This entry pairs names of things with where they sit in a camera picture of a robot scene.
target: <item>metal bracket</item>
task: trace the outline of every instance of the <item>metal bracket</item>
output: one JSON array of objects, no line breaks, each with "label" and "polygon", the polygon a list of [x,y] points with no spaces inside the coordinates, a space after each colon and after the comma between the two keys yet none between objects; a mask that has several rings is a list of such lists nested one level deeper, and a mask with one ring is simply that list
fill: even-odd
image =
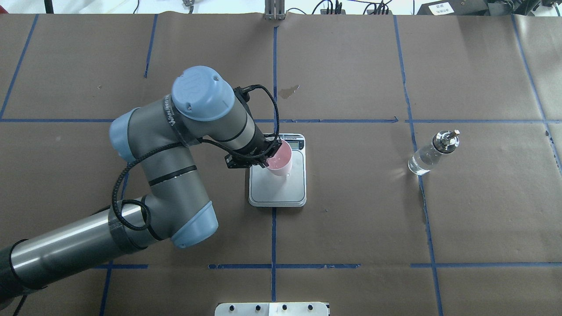
[{"label": "metal bracket", "polygon": [[265,0],[266,20],[285,20],[285,0]]}]

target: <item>cup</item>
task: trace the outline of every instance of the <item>cup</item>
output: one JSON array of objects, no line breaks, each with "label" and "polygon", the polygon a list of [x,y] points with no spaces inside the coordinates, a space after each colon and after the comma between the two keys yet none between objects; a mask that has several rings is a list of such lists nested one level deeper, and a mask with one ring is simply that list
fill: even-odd
[{"label": "cup", "polygon": [[281,139],[281,147],[273,157],[267,159],[269,164],[268,169],[271,173],[278,176],[286,176],[293,168],[293,150],[288,142]]}]

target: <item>clear liquid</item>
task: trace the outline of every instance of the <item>clear liquid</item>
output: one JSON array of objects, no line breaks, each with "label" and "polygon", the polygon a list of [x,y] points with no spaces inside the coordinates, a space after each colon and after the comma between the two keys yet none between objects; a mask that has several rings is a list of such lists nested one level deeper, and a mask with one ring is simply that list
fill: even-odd
[{"label": "clear liquid", "polygon": [[408,168],[417,174],[424,175],[439,163],[443,154],[435,149],[433,144],[428,144],[418,150],[408,161]]}]

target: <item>water spot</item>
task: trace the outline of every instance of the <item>water spot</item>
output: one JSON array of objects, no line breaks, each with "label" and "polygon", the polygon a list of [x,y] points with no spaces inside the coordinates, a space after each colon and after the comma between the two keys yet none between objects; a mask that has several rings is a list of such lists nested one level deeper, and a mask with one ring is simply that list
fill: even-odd
[{"label": "water spot", "polygon": [[281,91],[279,91],[279,95],[281,96],[281,98],[283,99],[288,99],[290,96],[292,96],[295,92],[297,92],[297,90],[301,87],[301,85],[295,85],[294,87],[290,87],[288,89],[281,89]]}]

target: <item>clear bottle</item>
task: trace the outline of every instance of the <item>clear bottle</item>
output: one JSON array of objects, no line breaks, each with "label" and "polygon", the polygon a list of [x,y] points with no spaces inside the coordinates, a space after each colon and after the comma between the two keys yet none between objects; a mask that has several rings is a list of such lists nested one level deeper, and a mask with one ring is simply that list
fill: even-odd
[{"label": "clear bottle", "polygon": [[408,161],[408,168],[417,174],[424,175],[439,163],[445,156],[451,154],[459,146],[460,131],[442,130],[435,134],[433,140],[418,149]]}]

